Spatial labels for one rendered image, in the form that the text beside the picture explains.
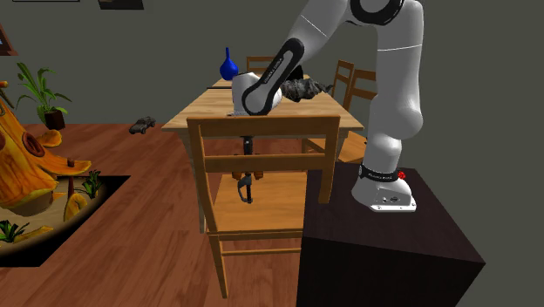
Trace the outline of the orange tree stump playhouse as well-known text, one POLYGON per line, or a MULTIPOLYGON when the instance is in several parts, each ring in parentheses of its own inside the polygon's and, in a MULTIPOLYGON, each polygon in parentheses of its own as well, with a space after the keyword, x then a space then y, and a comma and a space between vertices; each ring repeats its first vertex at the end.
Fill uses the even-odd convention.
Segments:
POLYGON ((0 81, 0 268, 42 265, 128 179, 102 176, 87 160, 49 149, 58 130, 29 133, 0 81))

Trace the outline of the dark wall picture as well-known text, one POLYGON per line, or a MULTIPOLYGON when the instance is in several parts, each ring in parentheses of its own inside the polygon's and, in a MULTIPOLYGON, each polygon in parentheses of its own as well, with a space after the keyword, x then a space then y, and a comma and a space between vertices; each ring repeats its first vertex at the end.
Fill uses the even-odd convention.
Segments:
POLYGON ((143 10, 142 0, 98 0, 101 10, 143 10))

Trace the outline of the wooden dining table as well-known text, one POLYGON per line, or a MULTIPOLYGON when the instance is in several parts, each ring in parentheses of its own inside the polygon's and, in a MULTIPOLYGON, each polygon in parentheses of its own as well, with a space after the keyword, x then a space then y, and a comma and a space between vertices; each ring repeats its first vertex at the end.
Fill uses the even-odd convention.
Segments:
MULTIPOLYGON (((202 95, 186 106, 182 111, 171 118, 162 128, 163 132, 177 133, 186 149, 192 175, 195 177, 194 158, 187 127, 189 117, 225 117, 234 110, 231 89, 207 89, 202 95)), ((341 104, 328 93, 321 92, 313 99, 301 100, 299 103, 282 98, 281 103, 273 109, 271 115, 310 115, 320 116, 337 114, 340 116, 340 126, 337 144, 337 156, 349 131, 363 131, 364 126, 341 104)))

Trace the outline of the dark grey rock figure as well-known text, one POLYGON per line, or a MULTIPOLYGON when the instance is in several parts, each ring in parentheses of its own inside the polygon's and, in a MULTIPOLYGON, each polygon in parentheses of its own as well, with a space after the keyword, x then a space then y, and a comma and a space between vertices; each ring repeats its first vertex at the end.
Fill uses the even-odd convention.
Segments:
POLYGON ((312 78, 304 78, 300 65, 281 84, 282 96, 296 103, 302 99, 313 99, 320 92, 329 92, 332 88, 333 85, 324 85, 312 78))

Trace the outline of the wooden chair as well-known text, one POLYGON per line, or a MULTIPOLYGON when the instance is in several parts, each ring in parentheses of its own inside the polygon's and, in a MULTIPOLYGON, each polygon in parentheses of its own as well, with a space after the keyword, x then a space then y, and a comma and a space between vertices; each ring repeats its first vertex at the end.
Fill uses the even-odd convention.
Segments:
POLYGON ((248 72, 264 73, 274 56, 247 56, 246 67, 248 72))
MULTIPOLYGON (((376 81, 376 73, 359 69, 356 69, 353 72, 349 89, 345 94, 343 102, 343 108, 346 111, 350 110, 351 101, 354 96, 362 99, 373 100, 373 98, 377 95, 375 92, 357 88, 356 82, 359 79, 376 81)), ((303 154, 307 153, 309 148, 311 149, 312 153, 321 153, 324 150, 324 139, 302 139, 301 145, 303 154)), ((364 158, 366 146, 367 139, 364 136, 357 133, 348 132, 347 138, 343 141, 338 159, 341 162, 358 164, 364 158)))
POLYGON ((226 241, 294 239, 303 234, 306 182, 321 177, 318 200, 330 199, 340 118, 322 116, 231 116, 188 119, 195 183, 207 220, 207 236, 223 297, 228 296, 224 259, 253 250, 224 250, 226 241), (207 155, 203 140, 242 136, 322 136, 321 153, 207 155), (238 195, 238 180, 252 177, 252 203, 238 195))
POLYGON ((347 101, 347 98, 348 98, 348 95, 350 93, 350 84, 351 84, 351 81, 352 81, 354 70, 355 70, 355 65, 353 63, 344 61, 342 59, 339 59, 337 61, 337 68, 336 68, 336 71, 335 71, 334 80, 333 80, 333 88, 332 88, 332 93, 331 93, 330 96, 331 97, 335 96, 335 91, 336 91, 336 88, 337 88, 337 82, 338 81, 341 81, 341 82, 345 83, 346 89, 345 89, 345 94, 344 94, 344 97, 343 97, 343 100, 342 100, 343 105, 345 105, 345 103, 347 101), (340 72, 341 68, 347 70, 349 74, 348 75, 343 75, 340 72))

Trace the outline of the dark robot stand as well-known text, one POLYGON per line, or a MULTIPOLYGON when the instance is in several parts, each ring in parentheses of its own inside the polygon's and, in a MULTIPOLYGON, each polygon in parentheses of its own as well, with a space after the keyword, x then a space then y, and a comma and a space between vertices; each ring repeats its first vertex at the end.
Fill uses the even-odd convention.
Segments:
POLYGON ((485 266, 414 168, 404 170, 413 213, 378 213, 355 201, 358 166, 337 163, 327 204, 310 170, 296 307, 456 307, 485 266))

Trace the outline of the potted green plant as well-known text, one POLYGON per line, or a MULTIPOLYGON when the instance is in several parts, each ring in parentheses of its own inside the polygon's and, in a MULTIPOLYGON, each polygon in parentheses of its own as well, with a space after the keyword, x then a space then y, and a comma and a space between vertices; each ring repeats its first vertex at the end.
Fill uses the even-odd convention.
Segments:
POLYGON ((20 85, 25 87, 30 92, 30 95, 21 95, 17 99, 16 107, 18 107, 21 100, 30 99, 37 104, 37 115, 48 129, 64 129, 64 115, 68 112, 63 107, 55 106, 51 102, 57 99, 64 99, 71 102, 71 99, 60 92, 54 92, 48 87, 45 74, 47 72, 54 73, 54 71, 48 67, 42 67, 37 71, 36 76, 33 76, 26 64, 17 62, 17 67, 20 70, 17 74, 18 79, 21 81, 20 85))

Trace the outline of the blue vase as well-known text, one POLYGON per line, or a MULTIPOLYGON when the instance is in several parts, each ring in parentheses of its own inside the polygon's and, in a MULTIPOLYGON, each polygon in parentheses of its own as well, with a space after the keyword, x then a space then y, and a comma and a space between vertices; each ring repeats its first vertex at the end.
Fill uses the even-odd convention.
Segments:
POLYGON ((220 66, 220 74, 224 80, 230 81, 239 73, 238 66, 230 57, 229 48, 225 48, 225 59, 220 66))

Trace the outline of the black toy car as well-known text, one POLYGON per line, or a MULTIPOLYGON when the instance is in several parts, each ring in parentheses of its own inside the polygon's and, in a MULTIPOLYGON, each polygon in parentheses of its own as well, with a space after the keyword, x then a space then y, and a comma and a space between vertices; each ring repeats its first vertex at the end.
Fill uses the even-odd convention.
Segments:
POLYGON ((145 134, 147 128, 154 127, 155 123, 156 123, 156 119, 151 118, 150 116, 140 118, 137 120, 135 124, 133 124, 129 128, 129 133, 130 134, 136 134, 136 133, 145 134))

